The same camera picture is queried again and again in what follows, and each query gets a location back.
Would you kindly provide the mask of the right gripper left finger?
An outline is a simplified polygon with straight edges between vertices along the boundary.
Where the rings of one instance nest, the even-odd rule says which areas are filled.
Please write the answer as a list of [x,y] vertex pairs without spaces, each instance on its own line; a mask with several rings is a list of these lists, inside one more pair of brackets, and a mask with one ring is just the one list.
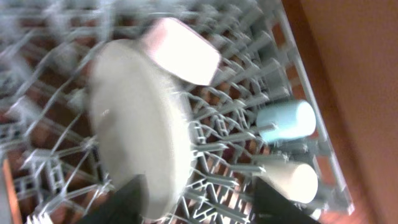
[[137,175],[76,224],[140,224],[146,178]]

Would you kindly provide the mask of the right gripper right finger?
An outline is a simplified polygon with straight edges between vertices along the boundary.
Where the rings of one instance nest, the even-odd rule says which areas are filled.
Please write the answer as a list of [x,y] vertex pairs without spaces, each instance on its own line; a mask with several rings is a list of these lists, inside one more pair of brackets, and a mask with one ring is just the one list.
[[252,209],[257,224],[320,224],[259,177],[254,181]]

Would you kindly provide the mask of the cream white cup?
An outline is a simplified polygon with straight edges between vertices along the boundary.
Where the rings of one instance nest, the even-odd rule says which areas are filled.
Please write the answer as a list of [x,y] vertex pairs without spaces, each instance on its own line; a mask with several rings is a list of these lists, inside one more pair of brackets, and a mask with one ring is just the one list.
[[262,166],[266,172],[261,179],[286,199],[310,203],[315,198],[318,176],[310,165],[304,162],[269,161]]

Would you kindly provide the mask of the grey plate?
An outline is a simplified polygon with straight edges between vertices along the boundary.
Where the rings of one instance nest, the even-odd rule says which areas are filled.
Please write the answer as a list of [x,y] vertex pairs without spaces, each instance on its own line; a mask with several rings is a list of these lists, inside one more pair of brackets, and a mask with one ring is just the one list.
[[193,159],[178,81],[135,40],[105,44],[89,77],[90,121],[116,189],[144,177],[142,216],[161,220],[182,196]]

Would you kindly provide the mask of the light blue cup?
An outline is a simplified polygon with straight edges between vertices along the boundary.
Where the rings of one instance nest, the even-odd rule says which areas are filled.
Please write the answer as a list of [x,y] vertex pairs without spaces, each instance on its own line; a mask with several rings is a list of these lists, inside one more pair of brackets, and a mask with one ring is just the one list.
[[310,103],[293,100],[269,105],[258,112],[256,126],[265,128],[270,124],[275,124],[277,128],[259,132],[268,143],[310,136],[315,132],[317,120]]

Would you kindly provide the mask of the pink bowl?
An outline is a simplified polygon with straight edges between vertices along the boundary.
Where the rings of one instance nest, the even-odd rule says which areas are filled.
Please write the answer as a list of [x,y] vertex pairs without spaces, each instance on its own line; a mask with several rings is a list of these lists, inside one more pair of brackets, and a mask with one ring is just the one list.
[[174,17],[155,20],[141,43],[158,66],[195,85],[210,85],[221,62],[209,41]]

